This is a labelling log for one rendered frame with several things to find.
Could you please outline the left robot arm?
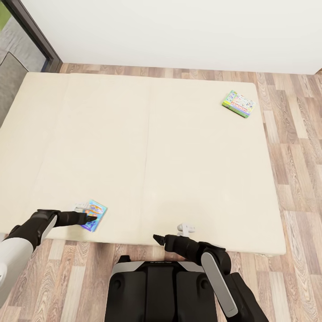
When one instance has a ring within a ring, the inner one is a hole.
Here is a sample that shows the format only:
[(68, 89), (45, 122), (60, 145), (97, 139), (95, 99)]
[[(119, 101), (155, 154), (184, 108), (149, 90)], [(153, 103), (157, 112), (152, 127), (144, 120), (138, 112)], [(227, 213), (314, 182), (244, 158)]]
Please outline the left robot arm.
[(91, 209), (86, 202), (74, 202), (69, 212), (38, 209), (23, 225), (16, 225), (0, 243), (0, 309), (6, 302), (23, 268), (48, 233), (55, 227), (85, 225), (97, 220), (78, 209)]

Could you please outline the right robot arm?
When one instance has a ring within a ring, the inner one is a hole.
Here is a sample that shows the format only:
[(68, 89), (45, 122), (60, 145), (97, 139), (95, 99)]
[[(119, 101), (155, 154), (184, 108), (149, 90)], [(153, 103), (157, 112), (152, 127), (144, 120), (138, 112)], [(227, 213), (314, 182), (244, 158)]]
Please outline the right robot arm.
[(192, 224), (182, 223), (177, 229), (177, 235), (154, 234), (153, 238), (167, 252), (175, 252), (202, 266), (227, 322), (269, 322), (239, 272), (230, 273), (231, 259), (226, 249), (190, 239), (189, 233), (195, 232)]

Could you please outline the board game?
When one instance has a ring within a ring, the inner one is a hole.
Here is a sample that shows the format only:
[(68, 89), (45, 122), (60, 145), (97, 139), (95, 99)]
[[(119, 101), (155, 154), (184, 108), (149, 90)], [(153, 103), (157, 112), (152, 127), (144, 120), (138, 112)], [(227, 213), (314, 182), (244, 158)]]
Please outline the board game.
[(88, 216), (96, 216), (97, 220), (87, 222), (85, 225), (81, 225), (81, 227), (84, 227), (90, 232), (94, 232), (108, 208), (94, 200), (90, 200), (89, 204), (91, 205), (91, 209), (84, 210), (83, 213), (87, 213)]
[(240, 95), (235, 91), (231, 91), (222, 105), (235, 111), (236, 113), (248, 118), (252, 110), (256, 106), (256, 102)]

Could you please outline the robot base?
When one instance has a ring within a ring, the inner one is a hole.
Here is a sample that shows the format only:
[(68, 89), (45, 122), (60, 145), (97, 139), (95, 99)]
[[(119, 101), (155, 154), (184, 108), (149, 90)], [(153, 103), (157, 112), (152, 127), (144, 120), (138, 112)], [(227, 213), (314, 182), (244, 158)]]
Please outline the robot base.
[(218, 322), (202, 266), (129, 260), (121, 256), (113, 267), (104, 322)]

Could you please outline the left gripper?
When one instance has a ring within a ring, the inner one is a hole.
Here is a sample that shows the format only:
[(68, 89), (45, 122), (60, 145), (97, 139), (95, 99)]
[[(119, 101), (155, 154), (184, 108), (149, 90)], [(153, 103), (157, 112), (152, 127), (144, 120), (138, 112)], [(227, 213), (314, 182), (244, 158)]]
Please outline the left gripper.
[(96, 216), (88, 216), (82, 212), (66, 212), (68, 214), (67, 223), (64, 226), (70, 225), (85, 225), (87, 222), (97, 220)]

